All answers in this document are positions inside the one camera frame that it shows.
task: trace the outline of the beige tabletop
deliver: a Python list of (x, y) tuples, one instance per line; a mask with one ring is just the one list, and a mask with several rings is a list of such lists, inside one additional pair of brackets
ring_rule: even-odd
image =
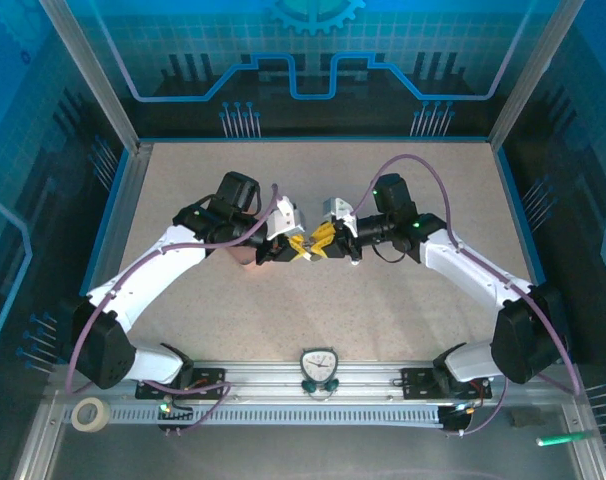
[[(453, 225), (473, 248), (517, 276), (525, 261), (494, 157), (481, 143), (156, 144), (123, 266), (149, 248), (178, 210), (214, 193), (236, 170), (270, 184), (303, 210), (311, 233), (323, 201), (356, 205), (380, 165), (399, 153), (423, 156), (450, 194)], [(391, 172), (407, 181), (420, 212), (444, 218), (441, 194), (416, 162)], [(376, 213), (368, 200), (360, 216)], [(381, 253), (398, 253), (382, 246)], [(302, 348), (334, 347), (345, 360), (431, 360), (460, 342), (490, 338), (495, 318), (439, 274), (406, 259), (389, 265), (368, 248), (349, 259), (269, 263), (244, 270), (215, 252), (174, 282), (130, 332), (166, 342), (198, 360), (297, 360)]]

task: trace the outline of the gear logo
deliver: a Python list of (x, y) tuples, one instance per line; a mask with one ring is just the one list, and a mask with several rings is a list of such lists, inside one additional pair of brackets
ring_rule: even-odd
[(268, 8), (272, 20), (280, 20), (283, 28), (328, 35), (332, 28), (343, 28), (345, 20), (354, 20), (354, 12), (363, 7), (363, 0), (273, 0)]
[(0, 21), (24, 49), (43, 33), (43, 13), (38, 0), (0, 0)]

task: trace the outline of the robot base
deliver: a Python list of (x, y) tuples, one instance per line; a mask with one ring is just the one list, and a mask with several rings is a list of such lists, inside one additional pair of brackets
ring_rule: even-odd
[(403, 368), (399, 386), (403, 388), (404, 400), (439, 400), (456, 398), (458, 400), (477, 400), (481, 397), (477, 388), (483, 389), (483, 398), (492, 398), (492, 387), (489, 382), (483, 385), (484, 379), (478, 379), (475, 388), (471, 383), (460, 383), (456, 390), (444, 389), (442, 380), (435, 376), (434, 368)]
[[(223, 368), (193, 368), (192, 379), (188, 383), (190, 388), (207, 387), (225, 381), (225, 369)], [(193, 395), (181, 395), (180, 400), (218, 400), (223, 396), (224, 387), (208, 390)], [(140, 382), (136, 387), (135, 398), (138, 400), (162, 400), (167, 393), (161, 392), (154, 387)]]

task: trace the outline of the blue enclosure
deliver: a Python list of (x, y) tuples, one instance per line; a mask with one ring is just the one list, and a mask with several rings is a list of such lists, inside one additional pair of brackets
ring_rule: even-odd
[[(574, 360), (596, 385), (606, 380), (606, 0), (585, 0), (556, 53), (537, 60), (570, 3), (67, 5), (141, 141), (486, 142), (508, 99), (524, 95), (492, 146), (532, 273), (563, 292)], [(0, 0), (0, 396), (11, 410), (0, 415), (0, 479), (47, 378), (25, 355), (33, 338), (48, 341), (35, 314), (87, 291), (136, 154), (77, 61), (39, 2)], [(519, 78), (534, 67), (530, 95)]]

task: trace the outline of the robotic arm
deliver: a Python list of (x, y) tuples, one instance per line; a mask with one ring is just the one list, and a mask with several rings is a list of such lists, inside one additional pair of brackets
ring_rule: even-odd
[[(435, 377), (442, 380), (439, 383), (444, 390), (455, 391), (470, 380), (496, 375), (523, 384), (558, 360), (558, 350), (547, 331), (511, 286), (534, 300), (555, 331), (566, 339), (567, 347), (567, 323), (556, 289), (547, 284), (533, 286), (511, 275), (464, 245), (452, 232), (456, 245), (443, 220), (431, 213), (418, 213), (398, 174), (381, 176), (373, 194), (379, 214), (367, 218), (352, 216), (352, 207), (344, 200), (329, 199), (325, 203), (329, 221), (312, 234), (315, 244), (311, 250), (328, 258), (349, 256), (358, 263), (363, 247), (391, 242), (397, 251), (444, 275), (497, 316), (491, 341), (457, 345), (435, 359)], [(482, 263), (504, 278), (497, 278)]]
[[(60, 356), (70, 359), (79, 334), (92, 313), (127, 275), (123, 288), (118, 295), (112, 295), (92, 325), (81, 349), (77, 370), (100, 388), (110, 388), (128, 379), (153, 380), (178, 389), (188, 386), (192, 378), (192, 361), (186, 355), (164, 344), (134, 346), (127, 333), (143, 310), (174, 280), (213, 252), (206, 248), (173, 250), (171, 246), (220, 244), (238, 239), (258, 222), (247, 212), (257, 194), (260, 205), (259, 192), (255, 180), (240, 173), (227, 173), (216, 194), (181, 209), (174, 217), (173, 225), (132, 265), (90, 291), (80, 304), (63, 305), (59, 315), (71, 318), (60, 325), (57, 341)], [(289, 235), (304, 231), (304, 218), (287, 197), (278, 199), (276, 206), (267, 221), (239, 244), (256, 247), (257, 257), (261, 252), (261, 261), (288, 261), (286, 254), (289, 252), (284, 249), (276, 252), (275, 245), (287, 245)], [(132, 268), (154, 251), (161, 254)]]

